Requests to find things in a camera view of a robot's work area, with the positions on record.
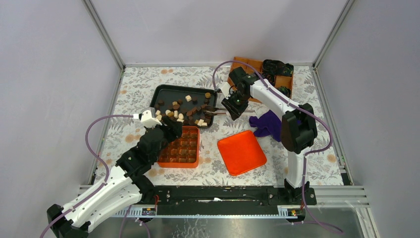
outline food piece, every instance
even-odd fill
[[[203,119],[200,119],[200,120],[198,121],[197,125],[198,125],[198,126],[201,126],[201,125],[203,124],[203,122],[204,122],[204,120],[203,120]]]

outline shiny metal surface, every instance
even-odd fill
[[[147,225],[152,238],[358,238],[364,237],[355,210],[323,208],[311,210],[320,221],[332,223],[344,230],[339,236],[318,225],[289,225],[284,219],[153,219]],[[109,218],[100,224],[89,238],[117,238],[122,218]],[[144,226],[127,219],[123,238],[146,238]]]

